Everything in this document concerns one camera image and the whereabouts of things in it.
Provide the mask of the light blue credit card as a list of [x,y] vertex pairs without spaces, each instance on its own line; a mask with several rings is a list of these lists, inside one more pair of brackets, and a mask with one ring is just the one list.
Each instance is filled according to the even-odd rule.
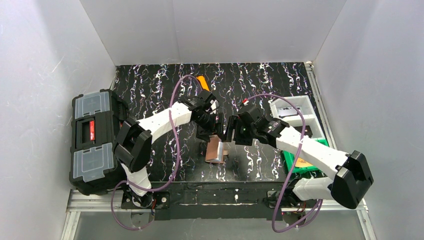
[[280,107],[277,109],[277,114],[280,118],[297,116],[302,110],[299,107]]

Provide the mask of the dark grey credit card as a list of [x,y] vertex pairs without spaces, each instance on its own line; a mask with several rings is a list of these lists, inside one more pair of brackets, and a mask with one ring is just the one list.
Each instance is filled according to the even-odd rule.
[[[296,127],[296,129],[301,133],[303,127],[302,126],[299,126],[299,127]],[[305,136],[308,136],[309,138],[312,138],[313,137],[313,131],[312,131],[312,129],[311,129],[311,127],[309,125],[306,125],[305,126],[304,135]]]

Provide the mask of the orange credit card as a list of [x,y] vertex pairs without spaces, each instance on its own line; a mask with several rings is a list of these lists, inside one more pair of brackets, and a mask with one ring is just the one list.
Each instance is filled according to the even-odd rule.
[[314,167],[312,164],[310,164],[309,162],[305,161],[302,158],[298,158],[296,163],[295,163],[295,167],[296,168],[309,168],[309,167]]

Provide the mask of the black toolbox with clear lids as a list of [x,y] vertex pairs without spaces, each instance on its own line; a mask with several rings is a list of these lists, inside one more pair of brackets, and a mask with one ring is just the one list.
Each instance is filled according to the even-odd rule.
[[113,147],[128,104],[110,89],[72,99],[69,182],[83,195],[104,195],[126,178]]

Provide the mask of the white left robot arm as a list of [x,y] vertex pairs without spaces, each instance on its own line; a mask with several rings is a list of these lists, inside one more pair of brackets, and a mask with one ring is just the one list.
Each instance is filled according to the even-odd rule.
[[208,90],[199,95],[182,97],[171,106],[153,116],[141,120],[127,118],[115,139],[114,156],[123,167],[132,194],[143,197],[152,190],[148,179],[147,164],[152,144],[172,127],[194,122],[196,138],[209,142],[213,135],[223,132],[219,101]]

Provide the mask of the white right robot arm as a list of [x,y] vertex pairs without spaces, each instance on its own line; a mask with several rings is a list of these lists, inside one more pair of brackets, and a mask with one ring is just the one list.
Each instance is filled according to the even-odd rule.
[[295,154],[317,167],[325,177],[302,178],[290,184],[291,198],[335,200],[348,209],[356,209],[374,183],[366,156],[355,150],[343,152],[301,136],[301,133],[279,118],[265,115],[254,104],[245,102],[233,117],[233,140],[237,145],[252,145],[253,140],[275,149]]

